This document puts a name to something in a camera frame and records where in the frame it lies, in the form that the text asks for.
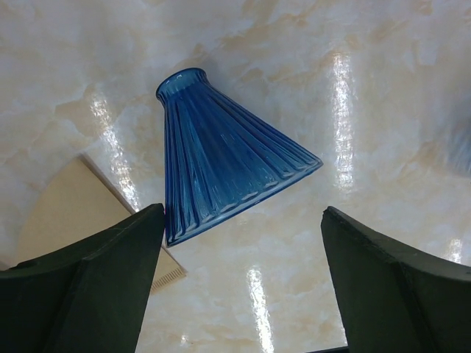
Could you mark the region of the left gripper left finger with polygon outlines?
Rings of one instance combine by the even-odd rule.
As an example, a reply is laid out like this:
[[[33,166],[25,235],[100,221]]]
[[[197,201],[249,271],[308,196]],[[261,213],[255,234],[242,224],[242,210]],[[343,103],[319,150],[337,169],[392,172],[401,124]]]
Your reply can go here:
[[[1,273],[3,352],[133,352],[164,233],[152,204]]]

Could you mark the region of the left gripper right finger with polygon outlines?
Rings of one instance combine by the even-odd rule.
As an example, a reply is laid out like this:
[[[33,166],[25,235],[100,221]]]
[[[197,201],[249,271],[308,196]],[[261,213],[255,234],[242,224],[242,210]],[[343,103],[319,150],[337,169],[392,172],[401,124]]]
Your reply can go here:
[[[470,267],[328,207],[322,239],[350,352],[469,352]]]

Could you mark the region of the brown paper coffee filter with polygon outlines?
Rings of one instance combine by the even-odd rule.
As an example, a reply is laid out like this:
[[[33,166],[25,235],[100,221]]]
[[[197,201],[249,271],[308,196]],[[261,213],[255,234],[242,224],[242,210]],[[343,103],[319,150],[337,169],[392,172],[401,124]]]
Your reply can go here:
[[[136,213],[131,213],[86,164],[72,160],[53,178],[28,218],[19,238],[17,265],[70,246]],[[149,295],[182,274],[161,244]]]

